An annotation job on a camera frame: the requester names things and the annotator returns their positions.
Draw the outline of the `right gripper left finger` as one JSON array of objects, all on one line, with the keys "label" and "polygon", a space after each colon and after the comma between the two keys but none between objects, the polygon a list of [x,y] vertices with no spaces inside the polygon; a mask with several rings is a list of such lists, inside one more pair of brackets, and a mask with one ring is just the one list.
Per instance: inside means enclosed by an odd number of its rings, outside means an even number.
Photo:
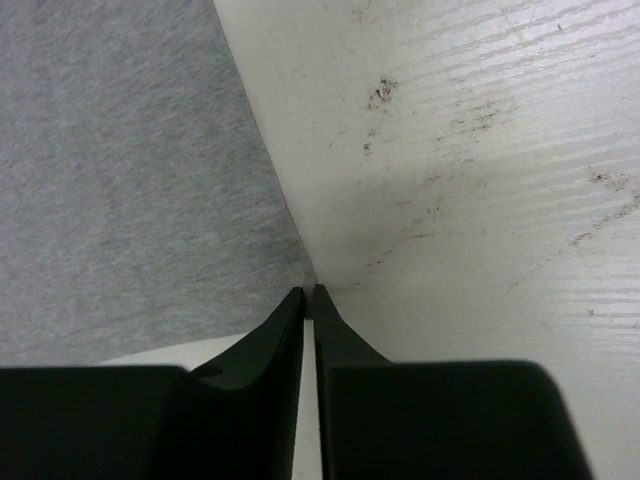
[{"label": "right gripper left finger", "polygon": [[172,396],[172,479],[289,479],[305,299],[293,288],[256,329],[195,368]]}]

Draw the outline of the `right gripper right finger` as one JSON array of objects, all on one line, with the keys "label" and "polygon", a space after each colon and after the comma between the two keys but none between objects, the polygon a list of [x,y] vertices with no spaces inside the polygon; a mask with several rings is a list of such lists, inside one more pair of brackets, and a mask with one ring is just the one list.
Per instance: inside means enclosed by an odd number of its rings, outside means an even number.
[{"label": "right gripper right finger", "polygon": [[338,394],[333,392],[331,374],[343,367],[392,365],[393,362],[376,351],[342,319],[323,284],[316,284],[312,291],[312,321],[322,474],[324,479],[333,479],[330,403]]}]

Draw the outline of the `grey tank top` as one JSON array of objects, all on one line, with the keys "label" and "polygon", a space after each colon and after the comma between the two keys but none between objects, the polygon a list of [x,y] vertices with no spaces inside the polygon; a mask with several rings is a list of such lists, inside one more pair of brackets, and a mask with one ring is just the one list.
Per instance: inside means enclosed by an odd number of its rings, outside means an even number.
[{"label": "grey tank top", "polygon": [[241,333],[314,274],[210,1],[1,5],[1,362]]}]

